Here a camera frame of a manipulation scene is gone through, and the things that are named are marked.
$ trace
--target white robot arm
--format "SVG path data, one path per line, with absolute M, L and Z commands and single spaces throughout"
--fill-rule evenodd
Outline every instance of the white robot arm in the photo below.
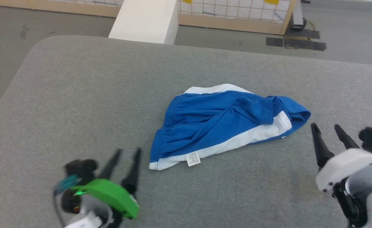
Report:
M 372 128 L 362 130 L 362 149 L 339 125 L 338 138 L 346 151 L 335 156 L 321 138 L 317 125 L 311 125 L 317 164 L 316 183 L 320 191 L 332 192 L 348 219 L 349 228 L 372 228 Z

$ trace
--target green led light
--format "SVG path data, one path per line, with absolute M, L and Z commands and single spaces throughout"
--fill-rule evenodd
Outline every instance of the green led light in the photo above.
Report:
M 83 195 L 83 194 L 86 194 L 86 192 L 82 192 L 82 191 L 76 192 L 76 195 L 77 195 L 77 196 L 81 196 L 81 195 Z

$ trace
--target wooden frame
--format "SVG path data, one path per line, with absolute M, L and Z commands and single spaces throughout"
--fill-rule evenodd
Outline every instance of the wooden frame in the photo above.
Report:
M 292 16 L 295 4 L 296 0 L 291 0 L 283 23 L 224 19 L 186 14 L 179 14 L 178 17 L 180 25 L 284 35 Z M 97 6 L 46 0 L 0 0 L 0 6 L 56 11 L 64 13 L 78 13 L 105 17 L 117 17 L 117 14 L 120 10 L 120 7 L 114 6 Z

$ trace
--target black tape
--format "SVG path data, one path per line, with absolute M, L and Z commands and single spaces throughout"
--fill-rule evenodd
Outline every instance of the black tape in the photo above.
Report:
M 325 49 L 327 49 L 327 45 L 326 43 L 314 42 L 314 41 L 309 41 L 309 40 L 285 39 L 285 48 L 324 51 Z
M 266 46 L 283 47 L 283 39 L 266 37 Z
M 301 31 L 295 31 L 292 29 L 287 29 L 285 32 L 285 36 L 303 36 L 303 37 L 309 37 L 313 39 L 319 39 L 320 38 L 320 32 L 319 31 L 313 31 L 310 29 L 303 29 Z

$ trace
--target care label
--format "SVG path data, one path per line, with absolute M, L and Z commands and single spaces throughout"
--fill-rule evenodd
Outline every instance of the care label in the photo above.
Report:
M 197 152 L 185 154 L 187 165 L 194 166 L 200 163 L 199 154 Z

